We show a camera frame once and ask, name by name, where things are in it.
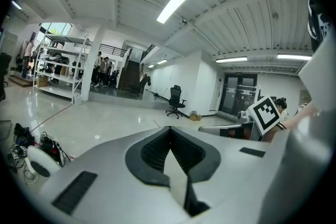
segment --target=glass door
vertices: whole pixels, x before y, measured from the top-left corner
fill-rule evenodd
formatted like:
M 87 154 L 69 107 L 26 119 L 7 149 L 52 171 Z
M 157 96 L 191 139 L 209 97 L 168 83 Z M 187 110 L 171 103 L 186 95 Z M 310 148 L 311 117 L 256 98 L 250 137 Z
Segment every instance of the glass door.
M 256 74 L 227 74 L 219 110 L 236 116 L 254 103 L 256 95 Z

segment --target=glossy floor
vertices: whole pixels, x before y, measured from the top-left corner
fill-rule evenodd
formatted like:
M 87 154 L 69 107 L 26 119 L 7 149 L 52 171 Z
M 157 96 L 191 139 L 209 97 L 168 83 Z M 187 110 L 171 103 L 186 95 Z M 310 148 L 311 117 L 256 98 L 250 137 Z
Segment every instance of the glossy floor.
M 129 94 L 129 92 L 127 91 L 117 90 L 116 88 L 113 88 L 113 87 L 104 88 L 102 85 L 100 85 L 97 88 L 91 87 L 90 92 L 99 93 L 99 94 L 103 94 L 107 96 L 113 96 L 113 97 L 134 99 L 134 100 L 168 103 L 166 99 L 155 97 L 152 92 L 146 91 L 146 90 L 143 92 L 143 94 L 138 96 L 136 94 Z
M 157 127 L 169 125 L 197 130 L 202 125 L 230 124 L 216 117 L 196 122 L 182 117 L 178 120 L 173 115 L 167 117 L 164 110 L 97 102 L 71 105 L 69 99 L 38 90 L 33 92 L 32 88 L 21 88 L 12 83 L 5 90 L 7 97 L 0 103 L 0 120 L 12 120 L 13 125 L 18 122 L 23 127 L 28 126 L 36 137 L 47 132 L 73 157 L 100 143 Z

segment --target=metal shelving unit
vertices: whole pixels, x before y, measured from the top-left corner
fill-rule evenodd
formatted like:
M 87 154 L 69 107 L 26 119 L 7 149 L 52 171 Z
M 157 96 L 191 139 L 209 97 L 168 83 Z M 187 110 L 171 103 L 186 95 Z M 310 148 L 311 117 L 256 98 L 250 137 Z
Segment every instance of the metal shelving unit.
M 80 51 L 74 51 L 74 50 L 65 50 L 65 49 L 60 49 L 60 48 L 54 48 L 54 47 L 47 47 L 47 46 L 40 46 L 39 51 L 37 53 L 37 62 L 44 62 L 44 63 L 52 63 L 53 65 L 57 65 L 57 66 L 63 66 L 66 68 L 74 68 L 75 71 L 73 73 L 73 77 L 67 76 L 67 75 L 63 75 L 63 74 L 54 74 L 54 73 L 46 73 L 46 72 L 41 72 L 37 70 L 37 65 L 36 68 L 34 70 L 34 82 L 33 82 L 33 90 L 34 89 L 39 89 L 42 91 L 46 91 L 46 92 L 50 92 L 56 95 L 60 95 L 63 97 L 67 97 L 67 98 L 71 98 L 71 101 L 74 101 L 74 96 L 75 94 L 80 93 L 81 90 L 78 89 L 78 85 L 80 85 L 80 83 L 82 82 L 83 78 L 81 79 L 77 79 L 76 78 L 76 74 L 78 70 L 84 70 L 84 67 L 79 68 L 79 60 L 80 59 L 84 59 L 85 61 L 87 60 L 88 54 L 85 52 L 85 47 L 89 46 L 91 47 L 91 42 L 88 40 L 88 33 L 86 34 L 85 37 L 71 37 L 71 36 L 63 36 L 63 35 L 51 35 L 51 34 L 47 34 L 44 36 L 44 39 L 42 40 L 42 42 L 44 43 L 45 38 L 48 38 L 51 40 L 51 42 L 68 42 L 68 43 L 74 43 L 74 44 L 79 44 L 81 45 L 81 49 Z M 57 62 L 53 62 L 53 61 L 48 61 L 48 60 L 43 60 L 40 59 L 40 55 L 41 52 L 45 49 L 48 49 L 49 51 L 54 51 L 54 52 L 58 52 L 61 53 L 62 55 L 72 55 L 72 56 L 76 56 L 77 60 L 76 60 L 76 65 L 75 66 L 71 66 L 71 65 L 66 65 L 64 63 L 57 63 Z M 72 90 L 68 91 L 65 89 L 62 89 L 61 87 L 57 87 L 57 86 L 45 86 L 45 87 L 38 87 L 37 85 L 35 85 L 35 77 L 36 75 L 39 76 L 47 76 L 50 78 L 54 78 L 54 79 L 58 79 L 60 81 L 65 81 L 66 83 L 71 83 L 72 84 Z

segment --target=white pillar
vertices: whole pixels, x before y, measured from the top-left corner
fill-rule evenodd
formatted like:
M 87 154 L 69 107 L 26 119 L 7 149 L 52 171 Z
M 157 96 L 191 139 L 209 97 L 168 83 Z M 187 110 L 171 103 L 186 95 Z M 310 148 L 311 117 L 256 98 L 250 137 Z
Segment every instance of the white pillar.
M 87 101 L 89 99 L 89 91 L 91 84 L 91 77 L 93 66 L 95 65 L 95 60 L 99 52 L 100 44 L 104 38 L 105 32 L 107 30 L 107 25 L 101 25 L 94 37 L 92 46 L 90 48 L 89 56 L 85 64 L 85 72 L 83 77 L 82 89 L 81 89 L 81 97 L 83 101 Z
M 112 72 L 117 70 L 118 62 L 119 62 L 119 61 L 115 61 L 115 62 L 114 62 L 115 65 L 114 65 L 114 67 L 113 67 Z

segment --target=person's hand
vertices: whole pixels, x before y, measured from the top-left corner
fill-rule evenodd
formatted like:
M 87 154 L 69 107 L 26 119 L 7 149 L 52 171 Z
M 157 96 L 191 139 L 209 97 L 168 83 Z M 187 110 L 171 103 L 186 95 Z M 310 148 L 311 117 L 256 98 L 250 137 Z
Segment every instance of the person's hand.
M 286 129 L 292 129 L 294 128 L 303 118 L 307 116 L 312 116 L 314 113 L 317 112 L 317 109 L 313 105 L 312 102 L 310 102 L 304 109 L 302 109 L 298 114 L 290 118 L 289 120 L 286 120 L 282 122 L 282 125 L 285 126 Z M 275 134 L 280 131 L 281 128 L 278 126 L 274 126 L 271 130 L 269 130 L 266 134 L 264 134 L 263 142 L 271 142 Z

